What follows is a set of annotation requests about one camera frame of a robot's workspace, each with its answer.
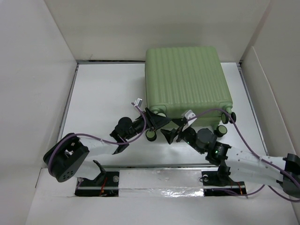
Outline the green suitcase with blue lining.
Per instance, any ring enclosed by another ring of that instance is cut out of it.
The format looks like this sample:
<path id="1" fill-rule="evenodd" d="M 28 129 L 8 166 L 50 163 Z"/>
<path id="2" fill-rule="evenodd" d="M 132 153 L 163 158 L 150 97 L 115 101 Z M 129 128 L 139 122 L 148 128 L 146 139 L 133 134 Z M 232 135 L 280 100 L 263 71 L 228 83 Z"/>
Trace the green suitcase with blue lining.
<path id="1" fill-rule="evenodd" d="M 194 127 L 217 128 L 237 120 L 233 99 L 213 46 L 161 47 L 146 51 L 146 106 L 153 113 L 180 118 L 198 115 Z"/>

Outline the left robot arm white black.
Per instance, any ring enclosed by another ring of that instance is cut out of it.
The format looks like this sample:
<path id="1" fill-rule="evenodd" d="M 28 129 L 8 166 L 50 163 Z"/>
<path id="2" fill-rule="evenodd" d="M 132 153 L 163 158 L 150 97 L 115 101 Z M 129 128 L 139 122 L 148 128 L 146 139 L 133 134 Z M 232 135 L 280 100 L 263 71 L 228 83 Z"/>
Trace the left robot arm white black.
<path id="1" fill-rule="evenodd" d="M 71 177 L 86 178 L 82 164 L 87 157 L 101 154 L 116 155 L 123 152 L 130 143 L 136 141 L 143 133 L 155 133 L 156 130 L 171 122 L 163 113 L 145 108 L 135 107 L 140 116 L 131 120 L 129 117 L 119 119 L 110 137 L 114 141 L 105 140 L 83 133 L 68 133 L 43 156 L 49 174 L 59 183 Z"/>

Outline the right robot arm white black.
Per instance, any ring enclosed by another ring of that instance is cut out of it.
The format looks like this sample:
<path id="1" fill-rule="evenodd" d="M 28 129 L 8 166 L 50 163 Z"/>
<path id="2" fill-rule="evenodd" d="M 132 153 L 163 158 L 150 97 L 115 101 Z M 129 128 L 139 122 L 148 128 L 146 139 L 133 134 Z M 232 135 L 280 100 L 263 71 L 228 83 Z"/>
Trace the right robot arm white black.
<path id="1" fill-rule="evenodd" d="M 239 182 L 252 182 L 271 188 L 280 188 L 294 198 L 300 199 L 300 158 L 294 154 L 286 157 L 256 156 L 217 140 L 219 130 L 208 128 L 195 131 L 192 127 L 165 130 L 161 133 L 171 144 L 184 141 L 212 165 L 217 171 L 203 172 L 200 182 L 205 186 L 225 187 Z"/>

